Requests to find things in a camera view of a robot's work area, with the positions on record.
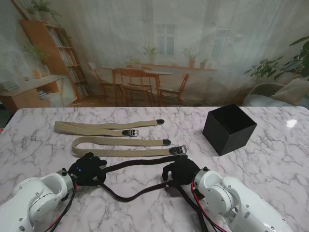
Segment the beige belt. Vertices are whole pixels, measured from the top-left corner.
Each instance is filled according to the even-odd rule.
[[[138,136],[138,130],[123,130],[132,127],[147,127],[161,125],[164,120],[140,121],[127,124],[85,124],[75,122],[55,122],[55,129],[80,135],[107,135],[107,136]],[[104,157],[145,157],[145,156],[166,156],[179,155],[187,152],[186,146],[172,147],[168,149],[148,149],[148,150],[104,150],[104,149],[79,149],[78,144],[93,143],[98,145],[123,145],[123,146],[168,146],[171,141],[164,140],[142,140],[142,139],[114,139],[104,137],[83,136],[72,142],[72,151],[77,156],[82,157],[88,152],[95,156]]]

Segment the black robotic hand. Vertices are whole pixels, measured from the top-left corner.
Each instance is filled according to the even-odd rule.
[[[106,173],[100,167],[106,164],[106,160],[101,160],[93,153],[87,153],[70,166],[68,173],[77,177],[76,183],[79,186],[97,186],[99,182],[93,178],[105,181]]]
[[[162,178],[167,181],[169,172],[172,179],[179,185],[189,185],[200,168],[187,156],[181,156],[178,160],[163,168]]]

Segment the black cube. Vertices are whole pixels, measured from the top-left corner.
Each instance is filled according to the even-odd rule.
[[[235,104],[208,112],[203,135],[219,156],[245,146],[256,123]]]

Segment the wooden bookshelf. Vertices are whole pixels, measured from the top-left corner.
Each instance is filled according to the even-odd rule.
[[[20,20],[20,24],[32,43],[50,55],[43,60],[50,73],[69,77],[77,97],[76,102],[89,96],[91,91],[88,82],[66,31],[43,22],[24,19]]]

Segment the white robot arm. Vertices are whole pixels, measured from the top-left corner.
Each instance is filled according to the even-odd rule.
[[[22,181],[15,187],[13,198],[0,206],[1,231],[32,232],[72,189],[71,177],[62,170]]]
[[[194,185],[205,196],[205,207],[222,215],[233,232],[293,232],[271,205],[234,177],[202,169]]]

